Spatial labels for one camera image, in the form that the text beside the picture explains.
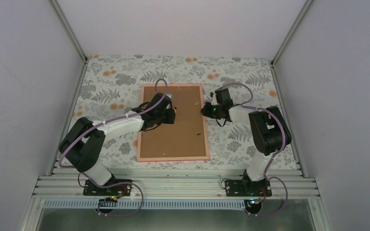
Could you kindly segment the pink picture frame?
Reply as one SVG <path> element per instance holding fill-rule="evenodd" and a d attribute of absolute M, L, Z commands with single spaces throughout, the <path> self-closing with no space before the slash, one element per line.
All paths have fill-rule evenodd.
<path fill-rule="evenodd" d="M 200 112 L 204 103 L 202 85 L 169 84 L 168 93 L 173 96 L 173 107 L 177 107 L 174 124 L 161 124 L 154 130 L 140 132 L 137 161 L 209 160 L 208 129 Z"/>

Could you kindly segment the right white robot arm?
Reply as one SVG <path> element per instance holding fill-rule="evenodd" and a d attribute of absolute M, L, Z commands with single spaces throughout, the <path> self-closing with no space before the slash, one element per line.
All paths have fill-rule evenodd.
<path fill-rule="evenodd" d="M 268 179 L 267 171 L 275 156 L 291 143 L 291 133 L 278 107 L 253 107 L 236 104 L 227 88 L 211 92 L 211 102 L 205 102 L 203 116 L 225 122 L 240 122 L 251 127 L 253 142 L 261 153 L 252 158 L 242 175 L 242 191 L 253 196 L 260 190 L 259 181 Z"/>

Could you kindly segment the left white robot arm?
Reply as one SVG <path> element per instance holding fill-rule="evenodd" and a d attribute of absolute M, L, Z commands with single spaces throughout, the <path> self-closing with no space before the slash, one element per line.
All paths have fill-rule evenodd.
<path fill-rule="evenodd" d="M 158 92 L 150 102 L 142 103 L 125 115 L 108 121 L 96 123 L 82 117 L 62 140 L 59 151 L 72 167 L 92 181 L 101 194 L 108 195 L 115 188 L 115 177 L 99 160 L 104 143 L 128 133 L 153 130 L 161 124 L 173 124 L 175 110 L 172 95 Z"/>

